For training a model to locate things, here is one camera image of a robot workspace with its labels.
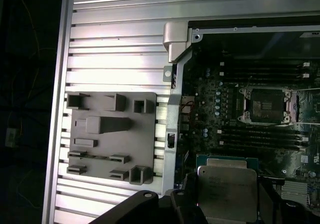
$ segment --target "cable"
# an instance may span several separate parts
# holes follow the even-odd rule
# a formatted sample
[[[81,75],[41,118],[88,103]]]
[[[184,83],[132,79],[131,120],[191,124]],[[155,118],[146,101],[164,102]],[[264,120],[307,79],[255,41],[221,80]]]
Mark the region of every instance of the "cable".
[[[18,70],[18,72],[14,75],[14,77],[12,78],[12,81],[11,81],[11,106],[13,107],[14,106],[14,83],[15,83],[15,78],[17,77],[18,73],[20,72],[21,68]],[[9,127],[9,122],[10,122],[10,117],[11,117],[11,114],[12,114],[12,111],[9,113],[8,115],[8,120],[6,121],[6,126]]]
[[[28,12],[29,19],[30,19],[30,22],[31,22],[31,25],[32,25],[32,30],[33,30],[33,32],[34,32],[34,37],[35,37],[35,40],[36,40],[36,47],[37,47],[37,52],[38,52],[38,58],[40,58],[40,45],[39,45],[39,40],[38,40],[38,36],[37,36],[37,33],[36,33],[36,29],[35,29],[35,26],[34,26],[33,19],[32,19],[32,17],[31,17],[30,11],[29,11],[26,3],[24,2],[24,0],[21,0],[21,2],[23,3],[26,11]]]
[[[17,185],[16,187],[16,193],[22,197],[23,199],[25,199],[34,209],[39,209],[41,207],[36,207],[28,198],[26,198],[24,195],[22,195],[20,192],[19,192],[19,187],[20,185],[22,184],[22,182],[30,175],[30,173],[32,172],[32,170],[30,170],[23,178],[22,180],[19,182],[19,184]]]
[[[42,50],[57,50],[56,48],[41,48],[39,49],[39,51]],[[35,56],[37,54],[38,51],[34,52],[32,55],[29,56],[29,59],[31,59],[33,56]]]
[[[32,19],[32,16],[31,16],[31,13],[30,13],[30,11],[29,11],[29,9],[28,9],[28,7],[27,7],[27,5],[26,5],[26,3],[25,3],[25,1],[24,0],[21,0],[21,2],[23,3],[23,5],[24,5],[24,7],[25,7],[25,9],[26,9],[26,11],[27,11],[27,13],[28,13],[28,15],[29,15],[29,19],[30,19],[30,22],[31,22],[31,26],[32,26],[32,30],[33,30],[33,32],[34,32],[34,38],[35,38],[35,42],[36,42],[36,47],[37,47],[37,54],[38,54],[38,59],[40,59],[40,45],[39,45],[39,39],[38,39],[38,35],[37,35],[37,33],[36,33],[36,28],[35,28],[35,26],[34,26],[34,22],[33,22],[33,19]],[[35,86],[35,83],[36,83],[36,78],[37,78],[37,76],[38,76],[38,74],[39,74],[39,68],[37,68],[36,69],[37,71],[36,71],[36,73],[35,73],[35,76],[34,76],[34,79],[33,79],[33,82],[32,82],[32,86],[31,86],[31,89],[30,89],[30,92],[29,92],[29,94],[28,94],[28,99],[30,98],[30,95],[31,95],[31,93],[32,93],[32,89],[34,88],[34,86]],[[22,134],[22,119],[20,120],[20,136],[21,136],[21,134]]]

